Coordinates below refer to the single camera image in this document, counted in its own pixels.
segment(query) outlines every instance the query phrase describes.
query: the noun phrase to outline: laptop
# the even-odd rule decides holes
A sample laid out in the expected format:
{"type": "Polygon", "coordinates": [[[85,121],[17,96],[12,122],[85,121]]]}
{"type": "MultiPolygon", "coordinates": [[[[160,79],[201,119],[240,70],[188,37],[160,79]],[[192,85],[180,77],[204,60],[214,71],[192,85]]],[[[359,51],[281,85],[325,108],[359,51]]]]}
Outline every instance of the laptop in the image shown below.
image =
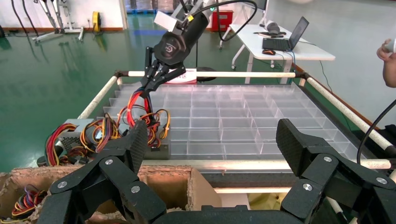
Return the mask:
{"type": "Polygon", "coordinates": [[[293,50],[303,35],[304,31],[307,29],[309,22],[301,17],[297,26],[294,28],[293,33],[291,33],[290,38],[287,39],[270,39],[264,38],[262,40],[263,49],[281,50],[288,51],[293,50]]]}

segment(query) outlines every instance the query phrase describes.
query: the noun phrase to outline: white desk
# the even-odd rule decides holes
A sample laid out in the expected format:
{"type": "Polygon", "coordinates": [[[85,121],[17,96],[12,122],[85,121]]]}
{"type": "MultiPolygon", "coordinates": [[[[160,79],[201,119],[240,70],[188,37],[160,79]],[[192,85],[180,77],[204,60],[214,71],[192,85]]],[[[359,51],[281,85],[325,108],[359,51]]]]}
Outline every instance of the white desk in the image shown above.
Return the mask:
{"type": "MultiPolygon", "coordinates": [[[[237,24],[231,24],[231,29],[236,32],[241,25],[237,24]]],[[[291,35],[291,32],[279,27],[282,32],[285,32],[286,35],[284,38],[289,38],[291,35]]],[[[259,60],[283,60],[284,61],[284,66],[283,66],[283,71],[284,72],[290,72],[291,65],[293,63],[293,58],[291,55],[293,55],[291,52],[283,52],[276,50],[275,55],[265,55],[262,53],[262,39],[263,37],[254,34],[254,32],[264,32],[266,31],[264,28],[260,27],[259,25],[246,25],[238,34],[237,36],[239,37],[240,41],[242,41],[243,46],[241,49],[238,51],[238,53],[235,55],[233,59],[233,64],[240,54],[240,52],[243,50],[244,47],[246,47],[250,54],[249,54],[249,61],[247,63],[247,72],[252,71],[253,67],[253,58],[259,59],[259,60]]],[[[296,47],[293,49],[295,59],[296,60],[312,60],[312,61],[334,61],[335,56],[332,54],[322,50],[321,48],[308,44],[308,43],[303,43],[307,42],[303,38],[300,39],[300,42],[296,45],[296,47]]],[[[250,78],[245,79],[245,83],[248,84],[250,82],[250,78]]],[[[287,82],[287,78],[282,78],[281,83],[285,84],[287,82]]]]}

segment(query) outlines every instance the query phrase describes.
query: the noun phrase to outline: person's hand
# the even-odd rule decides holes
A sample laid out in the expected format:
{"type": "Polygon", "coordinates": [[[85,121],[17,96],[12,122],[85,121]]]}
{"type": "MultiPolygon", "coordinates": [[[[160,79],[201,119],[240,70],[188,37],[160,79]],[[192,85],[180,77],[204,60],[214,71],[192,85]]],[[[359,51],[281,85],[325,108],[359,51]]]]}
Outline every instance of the person's hand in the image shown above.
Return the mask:
{"type": "Polygon", "coordinates": [[[393,53],[390,56],[388,56],[389,50],[385,48],[385,45],[391,41],[392,41],[391,39],[385,40],[385,42],[382,44],[382,46],[377,50],[378,57],[380,59],[382,59],[384,62],[390,62],[393,60],[396,61],[396,53],[393,53]]]}

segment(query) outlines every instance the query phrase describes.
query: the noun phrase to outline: keyboard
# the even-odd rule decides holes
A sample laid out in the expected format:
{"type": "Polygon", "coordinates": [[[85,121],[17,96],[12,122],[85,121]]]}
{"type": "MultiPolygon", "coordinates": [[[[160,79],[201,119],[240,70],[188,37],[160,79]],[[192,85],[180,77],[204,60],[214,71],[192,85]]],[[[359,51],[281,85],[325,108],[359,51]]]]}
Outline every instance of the keyboard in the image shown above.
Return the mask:
{"type": "Polygon", "coordinates": [[[274,50],[288,50],[290,47],[287,40],[264,39],[262,42],[262,48],[274,50]]]}

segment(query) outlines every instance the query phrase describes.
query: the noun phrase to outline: person's arm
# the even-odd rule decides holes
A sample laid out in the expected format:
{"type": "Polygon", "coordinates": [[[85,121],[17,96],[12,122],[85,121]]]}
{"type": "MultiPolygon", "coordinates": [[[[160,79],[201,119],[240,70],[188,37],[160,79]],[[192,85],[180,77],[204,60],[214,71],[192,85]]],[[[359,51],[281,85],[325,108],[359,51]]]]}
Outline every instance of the person's arm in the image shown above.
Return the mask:
{"type": "Polygon", "coordinates": [[[385,43],[382,44],[377,50],[377,55],[384,61],[382,76],[386,86],[396,88],[396,53],[392,53],[388,56],[389,51],[385,48],[385,45],[389,42],[390,39],[387,39],[385,43]]]}

